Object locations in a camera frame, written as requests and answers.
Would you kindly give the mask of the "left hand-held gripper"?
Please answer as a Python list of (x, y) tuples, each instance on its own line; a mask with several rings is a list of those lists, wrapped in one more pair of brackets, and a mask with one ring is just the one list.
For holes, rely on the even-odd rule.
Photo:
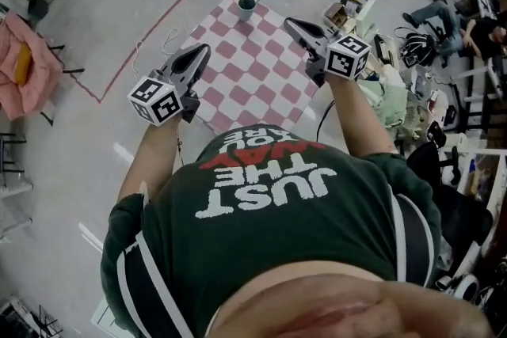
[(190, 123), (199, 108), (199, 97), (193, 86), (210, 57), (209, 45), (195, 44), (180, 49), (168, 59), (168, 65), (141, 77), (128, 94), (136, 114), (156, 127), (178, 114)]

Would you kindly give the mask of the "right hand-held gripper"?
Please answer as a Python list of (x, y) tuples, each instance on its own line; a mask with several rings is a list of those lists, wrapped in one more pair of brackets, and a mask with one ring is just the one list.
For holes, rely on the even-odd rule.
[(327, 75), (356, 80), (366, 67), (372, 46), (354, 35), (342, 36), (330, 43), (324, 30), (314, 23), (294, 17), (284, 19), (284, 30), (310, 57), (306, 74), (322, 87)]

